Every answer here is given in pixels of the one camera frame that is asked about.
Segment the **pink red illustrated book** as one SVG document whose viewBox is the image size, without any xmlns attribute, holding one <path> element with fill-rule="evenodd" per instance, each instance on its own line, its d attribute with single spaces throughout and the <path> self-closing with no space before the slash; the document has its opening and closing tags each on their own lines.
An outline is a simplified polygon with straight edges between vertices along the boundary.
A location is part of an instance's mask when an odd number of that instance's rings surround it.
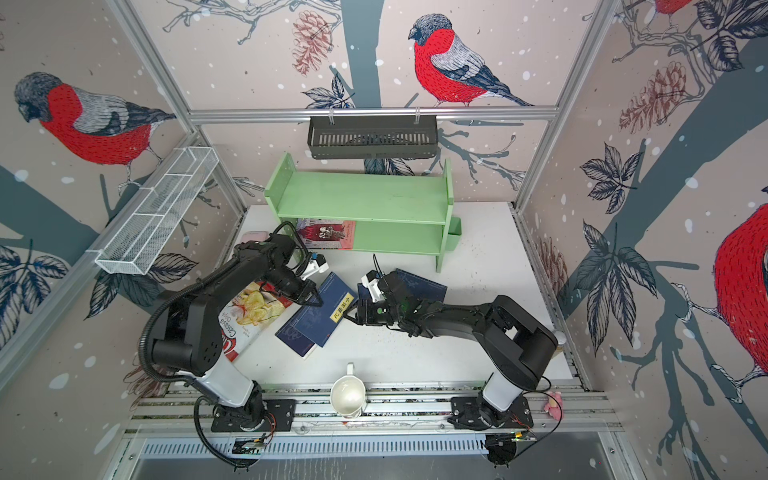
<svg viewBox="0 0 768 480">
<path fill-rule="evenodd" d="M 298 219 L 296 229 L 310 250 L 352 250 L 354 246 L 355 221 Z"/>
</svg>

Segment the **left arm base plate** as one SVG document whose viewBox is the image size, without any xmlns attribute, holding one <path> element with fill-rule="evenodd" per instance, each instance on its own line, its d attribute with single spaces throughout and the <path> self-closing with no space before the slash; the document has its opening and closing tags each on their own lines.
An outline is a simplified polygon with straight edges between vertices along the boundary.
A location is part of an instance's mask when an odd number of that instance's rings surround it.
<svg viewBox="0 0 768 480">
<path fill-rule="evenodd" d="M 292 428 L 295 400 L 257 400 L 233 408 L 216 405 L 211 429 L 217 433 L 288 432 Z"/>
</svg>

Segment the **blue book yellow label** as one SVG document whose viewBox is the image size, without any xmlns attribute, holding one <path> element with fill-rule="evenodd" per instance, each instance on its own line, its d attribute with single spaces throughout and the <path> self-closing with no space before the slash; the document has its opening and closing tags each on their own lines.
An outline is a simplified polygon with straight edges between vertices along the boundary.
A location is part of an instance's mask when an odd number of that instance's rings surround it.
<svg viewBox="0 0 768 480">
<path fill-rule="evenodd" d="M 314 344 L 324 347 L 357 295 L 336 273 L 330 273 L 318 291 L 323 304 L 303 306 L 297 313 L 295 328 Z"/>
<path fill-rule="evenodd" d="M 445 285 L 401 269 L 396 269 L 395 273 L 413 296 L 439 302 L 445 300 L 447 293 Z"/>
</svg>

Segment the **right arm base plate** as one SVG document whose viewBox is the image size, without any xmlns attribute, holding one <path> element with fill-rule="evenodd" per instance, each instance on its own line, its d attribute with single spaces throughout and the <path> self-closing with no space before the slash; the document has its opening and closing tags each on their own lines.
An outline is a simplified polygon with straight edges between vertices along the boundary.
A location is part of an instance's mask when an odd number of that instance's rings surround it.
<svg viewBox="0 0 768 480">
<path fill-rule="evenodd" d="M 505 411 L 496 410 L 480 395 L 452 397 L 448 422 L 456 429 L 484 431 L 487 429 L 531 429 L 533 419 L 528 401 L 519 396 Z"/>
</svg>

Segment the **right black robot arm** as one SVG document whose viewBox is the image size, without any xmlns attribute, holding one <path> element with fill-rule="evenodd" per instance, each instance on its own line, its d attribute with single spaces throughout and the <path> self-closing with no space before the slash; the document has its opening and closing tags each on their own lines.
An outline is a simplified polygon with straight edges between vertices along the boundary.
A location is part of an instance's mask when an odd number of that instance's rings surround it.
<svg viewBox="0 0 768 480">
<path fill-rule="evenodd" d="M 417 296 L 396 272 L 370 271 L 367 292 L 344 317 L 360 326 L 393 328 L 411 337 L 455 337 L 477 342 L 495 367 L 481 405 L 501 413 L 539 386 L 558 347 L 553 332 L 506 295 L 490 303 L 449 305 Z"/>
</svg>

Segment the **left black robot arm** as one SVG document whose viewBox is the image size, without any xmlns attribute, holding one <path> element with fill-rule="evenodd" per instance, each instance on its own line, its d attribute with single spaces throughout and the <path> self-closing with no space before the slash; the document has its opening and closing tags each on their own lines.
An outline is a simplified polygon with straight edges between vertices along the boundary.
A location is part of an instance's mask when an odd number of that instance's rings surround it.
<svg viewBox="0 0 768 480">
<path fill-rule="evenodd" d="M 316 284 L 303 277 L 311 255 L 298 235 L 271 233 L 264 242 L 237 245 L 213 273 L 164 294 L 138 341 L 144 372 L 160 383 L 184 382 L 216 405 L 237 409 L 254 402 L 257 383 L 223 354 L 219 314 L 252 282 L 264 282 L 301 306 L 323 305 Z"/>
</svg>

